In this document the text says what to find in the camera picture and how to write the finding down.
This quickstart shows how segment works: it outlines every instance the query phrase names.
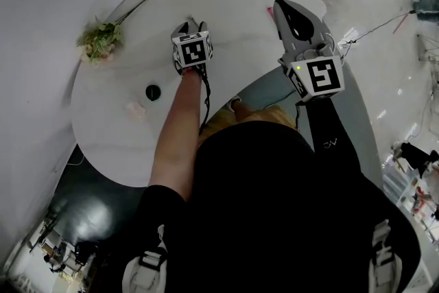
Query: pink object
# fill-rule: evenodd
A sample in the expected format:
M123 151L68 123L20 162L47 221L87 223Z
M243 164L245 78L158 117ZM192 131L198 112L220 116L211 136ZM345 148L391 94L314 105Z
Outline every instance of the pink object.
M272 16L272 18L274 19L273 8L267 8L267 11Z
M395 30L393 31L393 34L396 33L396 31L398 30L398 28L400 28L400 26L403 24L403 22L405 21L405 19L407 18L407 16L409 16L409 14L406 14L403 19L401 20L401 22L397 25L397 27L395 28Z

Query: black strap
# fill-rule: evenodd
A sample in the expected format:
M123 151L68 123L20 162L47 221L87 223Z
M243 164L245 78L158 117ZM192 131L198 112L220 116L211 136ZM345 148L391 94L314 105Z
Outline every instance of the black strap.
M204 103L206 104L207 111L206 111L206 116L204 116L203 123L200 126L199 135L201 135L203 130L204 130L204 127L206 126L207 117L209 116L209 111L211 109L211 98L210 98L211 88L209 86L209 81L207 79L206 64L196 65L193 68L198 72L198 74L201 77L201 80L204 82L204 85L206 86L206 99L205 99Z
M158 255L160 255L160 257L159 258L153 257L153 256L149 255L148 253L158 254ZM143 258L148 258L148 257L152 258L153 260L156 260L157 264L153 265L150 263L145 263L143 261ZM160 267L166 259L167 259L167 251L164 248L158 247L158 248L155 248L154 250L147 250L144 253L142 253L142 255L139 257L139 265L143 266L145 268L150 268L151 270L154 270L154 271L160 271Z

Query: person in background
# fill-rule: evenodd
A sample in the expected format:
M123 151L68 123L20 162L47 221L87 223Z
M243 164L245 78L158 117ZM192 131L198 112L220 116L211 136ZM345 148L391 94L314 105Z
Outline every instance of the person in background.
M431 215L432 218L439 220L439 205L434 200L433 196L429 193L425 193L420 187L416 188L415 194L413 195L414 203L411 210L413 215L417 214L425 205L425 203L433 203L434 206L428 206L430 209L433 209L433 213Z
M53 257L51 257L49 254L46 254L43 259L46 263L49 264L50 270L52 271L52 273L64 271L64 269L66 268L64 263L59 263Z
M431 164L425 170L423 180L427 183L428 193L419 195L419 198L434 203L436 210L433 215L439 220L439 166Z
M44 256L44 261L49 264L52 272L61 272L66 266L64 264L64 256L66 254L67 243L62 241L59 247L54 247L51 255Z
M421 178L429 165L439 161L439 154L435 150L432 150L428 155L408 142L395 142L392 145L392 150L396 159L403 158L407 160L412 169L419 171L419 177Z

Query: green leaves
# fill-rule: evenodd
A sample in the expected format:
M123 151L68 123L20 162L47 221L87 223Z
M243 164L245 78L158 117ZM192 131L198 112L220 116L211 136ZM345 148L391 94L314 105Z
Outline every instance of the green leaves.
M84 47L90 61L106 58L115 44L121 43L121 26L115 23L100 23L89 26L76 40L78 47Z

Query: black shirt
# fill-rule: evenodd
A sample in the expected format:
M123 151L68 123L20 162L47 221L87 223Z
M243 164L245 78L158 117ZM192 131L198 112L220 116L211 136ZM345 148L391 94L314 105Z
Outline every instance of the black shirt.
M338 153L345 148L350 156L343 132L328 131L337 134ZM334 152L314 154L280 124L226 128L200 146L187 204L166 187L145 190L126 254L156 248L164 224L167 292L367 292L375 225L408 221L361 174L357 159L334 160ZM396 247L413 240L410 229ZM416 253L414 269L404 267L408 279Z

